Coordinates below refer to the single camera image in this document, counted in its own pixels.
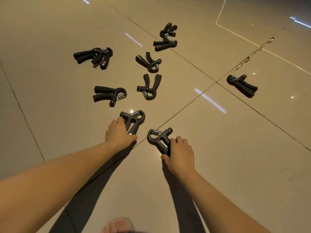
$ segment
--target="beige tile floor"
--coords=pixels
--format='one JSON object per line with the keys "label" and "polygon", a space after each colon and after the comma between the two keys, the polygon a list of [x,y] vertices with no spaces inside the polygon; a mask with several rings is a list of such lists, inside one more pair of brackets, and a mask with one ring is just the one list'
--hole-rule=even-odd
{"label": "beige tile floor", "polygon": [[[85,226],[75,217],[90,187],[68,205],[75,231],[100,232],[117,216],[142,231],[179,231],[160,154],[145,140],[172,127],[192,145],[198,172],[241,209],[272,232],[310,232],[310,10],[310,0],[1,0],[0,179],[102,142],[121,111],[141,109],[138,145],[105,172]],[[155,52],[167,22],[178,26],[178,46]],[[114,51],[105,71],[72,57],[105,46]],[[146,51],[162,59],[153,101],[136,92],[147,71],[134,58]],[[255,96],[228,85],[228,74],[246,74]],[[97,85],[128,97],[114,108],[94,103]]]}

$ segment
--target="metal spring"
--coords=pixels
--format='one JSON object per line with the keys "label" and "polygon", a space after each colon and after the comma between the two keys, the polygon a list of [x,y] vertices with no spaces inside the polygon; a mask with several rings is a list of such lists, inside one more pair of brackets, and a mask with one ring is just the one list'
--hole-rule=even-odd
{"label": "metal spring", "polygon": [[138,116],[139,115],[139,111],[137,110],[137,111],[133,112],[132,115],[135,116],[135,117]]}
{"label": "metal spring", "polygon": [[123,93],[118,95],[118,100],[124,99],[126,98],[126,95],[124,95]]}
{"label": "metal spring", "polygon": [[143,91],[142,94],[144,95],[145,98],[147,98],[149,96],[148,92],[146,92],[146,91]]}
{"label": "metal spring", "polygon": [[152,129],[152,132],[151,132],[151,134],[156,135],[156,136],[160,135],[161,133],[162,133],[161,131],[154,130],[154,129]]}

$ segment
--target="hand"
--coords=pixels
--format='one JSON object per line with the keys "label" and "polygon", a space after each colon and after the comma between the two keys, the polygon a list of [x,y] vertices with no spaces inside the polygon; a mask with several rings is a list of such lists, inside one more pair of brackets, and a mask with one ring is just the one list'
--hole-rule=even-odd
{"label": "hand", "polygon": [[180,180],[184,175],[189,175],[195,172],[194,168],[194,153],[192,147],[188,145],[186,139],[180,136],[176,139],[171,138],[171,156],[166,154],[161,155],[169,170]]}
{"label": "hand", "polygon": [[137,140],[137,135],[130,135],[126,131],[124,119],[118,117],[118,121],[113,120],[108,126],[105,135],[106,143],[111,145],[114,153],[127,148],[133,141]]}

